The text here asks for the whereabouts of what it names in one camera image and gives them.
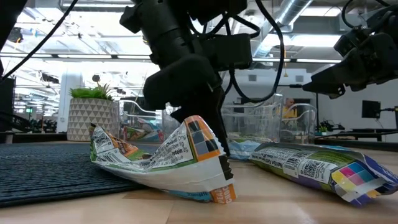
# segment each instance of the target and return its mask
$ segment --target white planter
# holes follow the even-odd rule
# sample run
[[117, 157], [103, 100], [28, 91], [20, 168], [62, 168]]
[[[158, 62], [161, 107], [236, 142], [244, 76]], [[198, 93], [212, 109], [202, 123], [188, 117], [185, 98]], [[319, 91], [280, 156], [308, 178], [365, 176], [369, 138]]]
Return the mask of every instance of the white planter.
[[119, 136], [119, 103], [110, 100], [73, 98], [70, 100], [68, 140], [90, 141], [90, 124]]

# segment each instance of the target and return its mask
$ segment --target person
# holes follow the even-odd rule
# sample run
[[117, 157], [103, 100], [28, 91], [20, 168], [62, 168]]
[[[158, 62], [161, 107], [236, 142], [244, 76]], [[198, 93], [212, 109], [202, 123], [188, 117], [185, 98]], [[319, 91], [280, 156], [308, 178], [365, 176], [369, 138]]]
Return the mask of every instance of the person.
[[293, 104], [294, 104], [293, 98], [286, 98], [285, 105], [282, 111], [282, 118], [297, 118], [297, 109], [292, 108], [291, 110], [289, 110], [289, 108]]

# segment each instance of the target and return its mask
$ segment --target green plant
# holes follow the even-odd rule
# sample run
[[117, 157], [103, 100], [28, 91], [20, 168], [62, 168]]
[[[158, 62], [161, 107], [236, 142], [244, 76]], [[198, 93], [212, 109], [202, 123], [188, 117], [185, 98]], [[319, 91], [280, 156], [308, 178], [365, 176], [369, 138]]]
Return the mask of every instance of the green plant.
[[319, 132], [328, 132], [328, 128], [325, 126], [320, 126], [319, 127]]
[[97, 85], [95, 88], [71, 88], [69, 93], [73, 98], [94, 98], [113, 101], [112, 96], [109, 94], [111, 91], [109, 85], [101, 86], [99, 83]]

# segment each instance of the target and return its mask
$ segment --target rubber mat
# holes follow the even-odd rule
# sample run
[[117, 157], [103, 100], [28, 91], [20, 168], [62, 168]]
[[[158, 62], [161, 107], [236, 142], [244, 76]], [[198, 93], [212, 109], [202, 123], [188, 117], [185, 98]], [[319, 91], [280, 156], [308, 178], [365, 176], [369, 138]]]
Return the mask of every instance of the rubber mat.
[[143, 188], [90, 162], [89, 144], [0, 144], [0, 207]]

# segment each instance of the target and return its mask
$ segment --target wooden table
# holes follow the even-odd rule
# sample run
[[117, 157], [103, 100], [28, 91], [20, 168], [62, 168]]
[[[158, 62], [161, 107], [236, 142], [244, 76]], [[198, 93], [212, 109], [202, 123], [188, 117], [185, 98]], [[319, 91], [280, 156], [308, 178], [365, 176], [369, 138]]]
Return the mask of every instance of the wooden table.
[[[361, 150], [398, 174], [398, 153]], [[238, 199], [199, 203], [157, 190], [0, 209], [1, 224], [43, 223], [398, 223], [398, 193], [355, 208], [247, 162], [231, 162]]]

